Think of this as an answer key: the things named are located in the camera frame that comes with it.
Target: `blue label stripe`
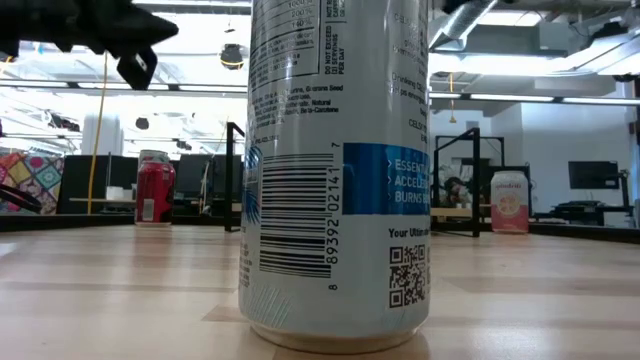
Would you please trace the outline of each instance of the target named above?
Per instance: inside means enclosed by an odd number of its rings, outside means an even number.
[[[429,215],[429,166],[421,151],[344,144],[343,214]]]

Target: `pipe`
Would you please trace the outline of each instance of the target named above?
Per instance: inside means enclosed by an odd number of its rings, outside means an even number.
[[[458,7],[433,38],[429,45],[429,50],[469,35],[478,24],[478,21],[491,11],[497,3],[498,0],[473,0]]]

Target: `colorful patterned fabric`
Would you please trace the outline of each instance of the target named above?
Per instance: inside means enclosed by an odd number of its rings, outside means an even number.
[[[42,215],[56,213],[64,159],[26,154],[0,156],[0,183],[33,195],[42,203]],[[0,213],[25,212],[15,204],[0,200]]]

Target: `qr code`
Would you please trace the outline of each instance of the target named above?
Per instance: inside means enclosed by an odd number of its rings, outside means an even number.
[[[428,287],[425,245],[398,246],[389,249],[389,307],[416,304],[426,297]]]

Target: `pink can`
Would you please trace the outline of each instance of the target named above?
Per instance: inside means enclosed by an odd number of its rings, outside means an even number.
[[[529,181],[522,172],[500,171],[493,176],[491,226],[499,233],[529,232]]]

